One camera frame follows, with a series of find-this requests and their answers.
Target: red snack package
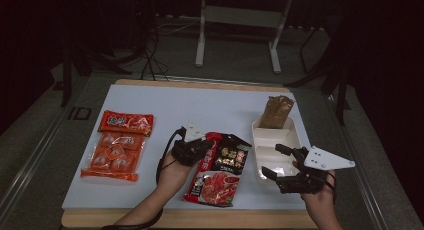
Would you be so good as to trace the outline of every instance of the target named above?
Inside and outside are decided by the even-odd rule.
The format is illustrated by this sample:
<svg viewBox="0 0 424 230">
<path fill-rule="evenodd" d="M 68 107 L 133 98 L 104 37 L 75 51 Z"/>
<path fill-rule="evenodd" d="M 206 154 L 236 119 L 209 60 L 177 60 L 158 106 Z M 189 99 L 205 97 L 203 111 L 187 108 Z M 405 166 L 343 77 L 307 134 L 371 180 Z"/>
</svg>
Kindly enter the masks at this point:
<svg viewBox="0 0 424 230">
<path fill-rule="evenodd" d="M 103 132 L 90 166 L 81 169 L 81 176 L 137 181 L 135 170 L 143 145 L 144 137 L 140 134 Z"/>
<path fill-rule="evenodd" d="M 232 134 L 207 133 L 214 141 L 199 162 L 183 199 L 188 202 L 231 207 L 251 145 Z"/>
<path fill-rule="evenodd" d="M 123 133 L 115 142 L 119 143 L 125 150 L 137 150 L 143 142 L 143 136 L 140 134 Z"/>
<path fill-rule="evenodd" d="M 116 139 L 121 137 L 120 132 L 104 132 L 102 134 L 102 139 L 100 145 L 103 147 L 108 147 L 112 145 Z"/>
<path fill-rule="evenodd" d="M 126 132 L 150 136 L 152 128 L 152 114 L 117 113 L 106 110 L 103 113 L 99 131 Z"/>
</svg>

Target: snack bag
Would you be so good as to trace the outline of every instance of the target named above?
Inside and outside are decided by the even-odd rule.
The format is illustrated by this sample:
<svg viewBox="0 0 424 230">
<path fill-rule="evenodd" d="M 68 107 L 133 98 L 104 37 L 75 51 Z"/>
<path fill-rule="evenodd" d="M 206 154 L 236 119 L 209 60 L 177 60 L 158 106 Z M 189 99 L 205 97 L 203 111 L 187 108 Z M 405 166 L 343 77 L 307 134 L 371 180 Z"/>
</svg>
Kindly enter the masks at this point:
<svg viewBox="0 0 424 230">
<path fill-rule="evenodd" d="M 269 97 L 259 127 L 270 129 L 283 128 L 293 105 L 294 101 L 286 96 Z"/>
<path fill-rule="evenodd" d="M 138 159 L 144 136 L 126 132 L 102 132 L 90 165 L 81 169 L 81 176 L 101 176 L 135 182 Z"/>
<path fill-rule="evenodd" d="M 214 145 L 199 162 L 188 192 L 188 202 L 231 207 L 251 145 L 232 134 L 210 132 Z"/>
<path fill-rule="evenodd" d="M 117 113 L 106 110 L 103 113 L 99 132 L 114 131 L 150 136 L 153 128 L 152 114 Z"/>
</svg>

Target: gray floor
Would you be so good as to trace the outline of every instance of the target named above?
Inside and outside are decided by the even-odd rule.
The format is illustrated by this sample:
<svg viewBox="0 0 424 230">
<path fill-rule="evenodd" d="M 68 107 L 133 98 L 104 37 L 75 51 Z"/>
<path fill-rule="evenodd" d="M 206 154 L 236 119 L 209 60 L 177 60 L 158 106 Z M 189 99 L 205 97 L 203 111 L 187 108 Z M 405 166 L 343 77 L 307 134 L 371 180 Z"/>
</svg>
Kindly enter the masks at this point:
<svg viewBox="0 0 424 230">
<path fill-rule="evenodd" d="M 161 34 L 154 54 L 158 64 L 152 62 L 157 80 L 166 80 L 166 76 L 173 81 L 190 79 L 282 86 L 282 83 L 305 76 L 298 51 L 308 33 L 294 29 L 284 32 L 278 47 L 283 68 L 280 75 L 272 72 L 267 52 L 266 39 L 272 37 L 273 33 L 259 28 L 209 25 L 204 66 L 195 67 L 198 37 L 196 21 L 166 19 L 164 22 L 172 25 L 159 23 Z M 179 29 L 192 22 L 192 27 Z M 328 40 L 325 33 L 319 32 L 305 49 L 309 67 L 319 59 Z M 154 51 L 154 44 L 150 44 L 149 49 Z M 144 58 L 122 66 L 132 71 L 132 75 L 118 75 L 99 66 L 90 78 L 79 77 L 74 73 L 74 98 L 67 107 L 59 107 L 62 100 L 60 91 L 49 90 L 0 137 L 0 194 L 4 196 L 0 209 L 7 210 L 1 213 L 1 229 L 44 230 L 60 227 L 63 213 L 61 205 L 67 187 L 81 159 L 109 85 L 120 78 L 140 78 L 145 63 Z M 61 79 L 60 65 L 52 72 L 58 80 Z M 146 79 L 153 77 L 149 70 L 144 76 Z M 302 94 L 302 91 L 312 93 L 314 97 L 305 98 L 301 103 L 312 112 L 314 107 L 333 106 L 331 101 L 321 96 L 321 83 L 322 79 L 317 79 L 300 89 L 292 89 L 298 94 Z M 344 113 L 345 127 L 307 126 L 323 129 L 309 136 L 312 140 L 328 139 L 320 134 L 334 135 L 335 142 L 322 144 L 347 144 L 358 164 L 355 171 L 341 175 L 341 183 L 346 184 L 339 185 L 341 198 L 336 210 L 342 225 L 345 229 L 423 229 L 352 88 L 348 89 L 347 101 L 350 110 Z M 74 106 L 90 107 L 94 117 L 87 121 L 67 120 Z M 308 116 L 329 118 L 313 113 Z M 347 143 L 338 142 L 337 136 L 342 136 Z M 40 159 L 39 164 L 27 162 L 31 154 Z M 28 169 L 31 174 L 23 174 Z M 24 186 L 18 188 L 13 185 L 14 182 L 22 182 Z M 356 190 L 348 189 L 352 183 L 360 187 Z"/>
</svg>

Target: table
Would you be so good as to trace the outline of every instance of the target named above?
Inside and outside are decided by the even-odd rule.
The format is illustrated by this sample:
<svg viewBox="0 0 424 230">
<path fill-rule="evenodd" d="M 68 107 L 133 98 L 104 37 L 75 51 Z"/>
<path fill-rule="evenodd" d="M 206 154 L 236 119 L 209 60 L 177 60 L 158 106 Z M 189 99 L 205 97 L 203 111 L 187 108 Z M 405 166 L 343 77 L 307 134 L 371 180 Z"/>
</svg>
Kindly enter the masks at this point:
<svg viewBox="0 0 424 230">
<path fill-rule="evenodd" d="M 177 82 L 150 82 L 150 81 L 137 81 L 137 80 L 119 80 L 111 86 L 111 90 L 108 93 L 108 96 L 106 97 L 105 103 L 103 105 L 102 111 L 106 108 L 114 106 L 116 111 L 121 111 L 125 109 L 122 105 L 119 105 L 119 101 L 122 100 L 126 102 L 129 99 L 132 99 L 131 97 L 124 96 L 122 93 L 128 93 L 128 90 L 134 91 L 137 93 L 137 97 L 139 96 L 139 93 L 141 91 L 137 91 L 137 89 L 143 89 L 148 91 L 154 88 L 155 95 L 156 96 L 162 96 L 163 92 L 165 93 L 175 93 L 179 91 L 182 91 L 181 93 L 193 93 L 195 92 L 195 95 L 187 95 L 182 94 L 181 97 L 178 99 L 179 101 L 183 101 L 184 103 L 190 103 L 191 101 L 198 101 L 201 102 L 202 98 L 205 96 L 209 96 L 209 92 L 221 92 L 224 91 L 225 95 L 232 95 L 235 94 L 236 96 L 243 95 L 246 98 L 251 99 L 251 95 L 257 94 L 258 96 L 262 96 L 260 98 L 260 102 L 262 104 L 254 104 L 258 105 L 257 107 L 254 107 L 253 109 L 250 108 L 244 108 L 246 109 L 245 112 L 236 112 L 237 115 L 239 115 L 241 118 L 247 117 L 249 115 L 249 118 L 252 118 L 254 120 L 258 114 L 260 114 L 265 106 L 265 103 L 268 99 L 269 94 L 287 94 L 290 95 L 291 93 L 285 89 L 285 88 L 270 88 L 270 87 L 256 87 L 256 86 L 232 86 L 232 85 L 219 85 L 219 84 L 197 84 L 197 83 L 177 83 Z M 225 99 L 219 99 L 221 102 L 228 101 Z M 150 100 L 150 105 L 158 104 L 161 102 L 161 100 Z M 184 124 L 179 122 L 178 120 L 184 119 L 184 114 L 181 115 L 180 106 L 173 106 L 173 109 L 177 109 L 177 111 L 174 111 L 172 114 L 173 119 L 175 119 L 175 122 L 167 121 L 165 115 L 161 115 L 161 113 L 157 113 L 158 117 L 156 119 L 157 129 L 154 129 L 154 133 L 156 134 L 156 137 L 152 134 L 150 139 L 148 139 L 146 142 L 147 145 L 145 147 L 158 145 L 159 143 L 156 142 L 157 138 L 158 141 L 160 141 L 162 144 L 166 144 L 169 136 L 172 134 L 172 132 L 179 128 L 181 125 Z M 206 111 L 205 107 L 202 107 L 202 105 L 199 104 L 198 106 L 202 111 Z M 220 110 L 214 109 L 214 111 L 217 112 L 217 116 L 219 116 Z M 293 113 L 298 112 L 297 106 L 295 105 L 292 109 Z M 204 123 L 202 121 L 203 118 L 205 118 L 206 115 L 199 114 L 199 115 L 193 115 L 190 117 L 190 119 L 195 120 L 194 122 L 199 123 L 202 125 Z M 210 125 L 211 128 L 218 129 L 217 126 L 221 126 L 224 131 L 231 131 L 233 133 L 240 131 L 237 130 L 239 128 L 245 129 L 245 131 L 242 131 L 242 135 L 238 135 L 242 139 L 249 138 L 248 135 L 246 135 L 246 129 L 250 129 L 250 125 L 253 121 L 250 122 L 243 122 L 242 124 L 233 124 L 235 120 L 228 120 L 224 123 L 222 121 L 215 121 L 218 122 L 218 125 L 216 123 L 209 122 L 208 125 Z M 163 124 L 168 125 L 169 129 L 163 129 L 160 126 L 163 126 Z M 305 146 L 310 146 L 309 141 L 306 136 L 306 132 L 302 132 L 302 129 L 297 129 L 301 132 L 301 143 Z M 95 130 L 93 130 L 92 136 L 89 140 L 89 143 L 87 144 L 86 152 L 84 153 L 83 160 L 86 157 L 86 154 L 90 152 L 92 141 L 94 141 L 93 136 L 98 134 Z M 162 149 L 159 151 L 148 151 L 146 149 L 145 152 L 143 152 L 143 156 L 141 158 L 141 162 L 139 163 L 140 166 L 144 166 L 145 168 L 149 168 L 149 164 L 152 164 L 152 167 L 156 165 L 157 163 L 155 161 L 146 160 L 146 159 L 152 159 L 151 157 L 159 154 L 162 154 Z M 287 195 L 281 195 L 279 193 L 279 189 L 276 185 L 260 185 L 260 184 L 252 184 L 252 181 L 255 181 L 255 172 L 253 170 L 253 167 L 248 167 L 248 164 L 253 164 L 253 156 L 251 154 L 248 157 L 249 163 L 246 164 L 245 170 L 243 172 L 242 180 L 240 182 L 239 188 L 237 189 L 236 199 L 234 200 L 234 207 L 231 209 L 221 209 L 221 208 L 214 208 L 210 206 L 204 206 L 204 205 L 198 205 L 198 204 L 192 204 L 183 202 L 180 197 L 181 194 L 184 193 L 184 191 L 187 190 L 186 187 L 183 187 L 182 192 L 178 193 L 176 197 L 171 199 L 171 201 L 165 206 L 164 213 L 162 218 L 159 220 L 157 224 L 154 225 L 156 228 L 228 228 L 236 227 L 236 228 L 314 228 L 315 224 L 308 216 L 304 203 L 300 199 L 298 194 L 287 194 Z M 141 198 L 143 198 L 143 195 L 148 194 L 151 190 L 153 190 L 155 183 L 154 183 L 154 171 L 142 171 L 139 173 L 139 181 L 137 183 L 122 183 L 124 186 L 116 186 L 115 184 L 119 181 L 115 181 L 112 179 L 105 179 L 105 178 L 89 178 L 86 180 L 81 180 L 79 177 L 79 168 L 77 170 L 77 173 L 74 177 L 74 180 L 71 184 L 70 191 L 68 192 L 68 195 L 65 199 L 65 202 L 63 204 L 63 207 L 65 208 L 64 215 L 62 217 L 62 224 L 66 227 L 99 227 L 107 224 L 112 224 L 117 219 L 119 219 L 122 215 L 124 215 L 131 206 L 131 204 L 135 205 Z M 74 181 L 80 182 L 83 186 L 78 186 L 78 184 L 74 184 Z M 145 185 L 143 185 L 143 189 L 137 188 L 137 184 L 142 184 L 146 182 Z M 103 186 L 107 185 L 107 188 L 110 189 L 110 191 L 116 191 L 117 189 L 121 189 L 121 195 L 127 195 L 131 194 L 130 192 L 127 192 L 127 190 L 133 190 L 137 189 L 137 193 L 135 193 L 135 196 L 139 196 L 140 199 L 131 199 L 132 203 L 110 203 L 110 201 L 105 201 L 103 203 L 96 203 L 97 206 L 90 206 L 90 201 L 92 201 L 92 198 L 96 198 L 96 195 L 102 195 L 103 193 L 98 191 L 98 185 L 103 184 Z M 255 195 L 252 195 L 252 192 L 250 192 L 250 189 L 254 189 Z M 81 194 L 83 197 L 80 198 L 80 203 L 76 203 L 75 194 Z M 250 201 L 244 201 L 247 198 L 255 197 L 256 202 L 252 205 Z M 272 196 L 278 196 L 275 199 L 270 199 L 269 197 Z"/>
</svg>

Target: black cable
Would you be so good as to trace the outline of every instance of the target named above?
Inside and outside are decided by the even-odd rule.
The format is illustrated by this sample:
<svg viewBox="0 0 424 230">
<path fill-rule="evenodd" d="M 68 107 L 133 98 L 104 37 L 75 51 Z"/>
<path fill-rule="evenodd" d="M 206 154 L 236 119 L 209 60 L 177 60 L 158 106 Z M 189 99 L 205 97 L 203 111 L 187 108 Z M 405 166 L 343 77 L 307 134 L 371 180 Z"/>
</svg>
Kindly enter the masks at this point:
<svg viewBox="0 0 424 230">
<path fill-rule="evenodd" d="M 149 229 L 149 227 L 153 226 L 159 219 L 162 217 L 163 208 L 156 214 L 156 216 L 142 224 L 136 224 L 136 225 L 107 225 L 101 228 L 101 230 L 143 230 L 143 229 Z"/>
<path fill-rule="evenodd" d="M 146 64 L 144 65 L 143 70 L 141 71 L 141 77 L 140 77 L 140 79 L 141 79 L 141 80 L 143 80 L 144 72 L 146 71 L 147 66 L 149 66 L 150 72 L 151 72 L 151 74 L 152 74 L 152 76 L 153 76 L 153 80 L 154 80 L 154 81 L 156 81 L 155 74 L 153 73 L 152 63 L 151 63 L 151 58 L 152 58 L 152 56 L 155 54 L 156 49 L 157 49 L 157 43 L 156 43 L 156 40 L 155 40 L 155 39 L 153 39 L 153 43 L 154 43 L 155 45 L 154 45 L 154 49 L 153 49 L 153 51 L 152 51 L 152 53 L 151 53 L 151 56 L 149 56 L 148 51 L 147 51 L 147 48 L 146 48 L 146 58 L 147 58 L 147 62 L 146 62 Z"/>
<path fill-rule="evenodd" d="M 162 75 L 165 77 L 166 81 L 168 81 L 168 82 L 169 82 L 169 79 L 168 79 L 168 77 L 167 77 L 167 76 L 166 76 L 166 74 L 165 74 L 165 73 L 167 73 L 167 72 L 168 72 L 169 67 L 168 67 L 166 64 L 159 63 L 159 62 L 158 62 L 158 60 L 156 59 L 156 57 L 155 57 L 154 55 L 152 55 L 152 58 L 153 58 L 153 60 L 155 61 L 156 66 L 158 67 L 160 74 L 162 74 Z M 165 70 L 165 71 L 162 71 L 162 68 L 159 66 L 159 64 L 164 65 L 164 66 L 166 67 L 166 70 Z"/>
<path fill-rule="evenodd" d="M 172 161 L 172 162 L 168 163 L 167 165 L 163 166 L 163 167 L 161 168 L 161 171 L 162 171 L 163 169 L 167 168 L 169 165 L 173 164 L 173 163 L 174 163 L 174 162 L 176 162 L 176 161 L 178 161 L 178 160 L 177 160 L 177 159 L 175 159 L 174 161 Z"/>
<path fill-rule="evenodd" d="M 158 167 L 157 167 L 157 169 L 156 169 L 156 184 L 159 182 L 160 172 L 161 172 L 161 171 L 162 171 L 162 169 L 163 169 L 163 168 L 162 168 L 162 165 L 163 165 L 163 162 L 164 162 L 164 160 L 165 160 L 166 153 L 168 152 L 169 146 L 171 145 L 172 140 L 174 140 L 175 136 L 176 136 L 178 133 L 179 133 L 179 130 L 176 130 L 176 131 L 172 134 L 172 136 L 169 138 L 168 144 L 166 144 L 165 150 L 163 151 L 162 158 L 159 160 Z"/>
<path fill-rule="evenodd" d="M 331 185 L 327 180 L 323 180 L 323 179 L 315 177 L 315 176 L 310 176 L 310 178 L 317 180 L 317 181 L 320 181 L 320 182 L 323 182 L 327 187 L 329 187 L 330 190 L 333 192 L 333 204 L 336 204 L 336 196 L 337 196 L 337 194 L 336 194 L 336 177 L 329 172 L 327 172 L 327 175 L 330 175 L 334 179 L 334 186 Z"/>
</svg>

